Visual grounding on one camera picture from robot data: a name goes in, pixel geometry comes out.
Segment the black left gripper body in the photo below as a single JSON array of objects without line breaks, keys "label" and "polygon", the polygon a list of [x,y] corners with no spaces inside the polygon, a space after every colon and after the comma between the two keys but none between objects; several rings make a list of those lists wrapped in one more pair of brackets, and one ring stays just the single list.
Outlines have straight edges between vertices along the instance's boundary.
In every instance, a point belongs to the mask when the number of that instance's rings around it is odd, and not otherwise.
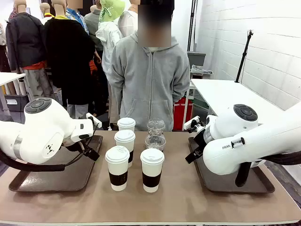
[{"label": "black left gripper body", "polygon": [[85,151],[85,144],[86,144],[86,139],[83,139],[81,141],[78,141],[74,144],[71,144],[69,146],[64,146],[67,150],[71,152],[79,152],[82,153]]}]

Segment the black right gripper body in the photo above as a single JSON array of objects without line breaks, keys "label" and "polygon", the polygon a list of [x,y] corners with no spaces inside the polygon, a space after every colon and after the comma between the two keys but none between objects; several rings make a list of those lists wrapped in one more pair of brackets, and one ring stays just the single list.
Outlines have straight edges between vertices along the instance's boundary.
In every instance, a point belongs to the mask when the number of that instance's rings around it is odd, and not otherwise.
[{"label": "black right gripper body", "polygon": [[197,143],[200,151],[203,151],[206,146],[206,141],[204,140],[204,132],[205,131],[206,131],[205,129],[200,130],[197,133],[197,135],[194,137],[194,141]]}]

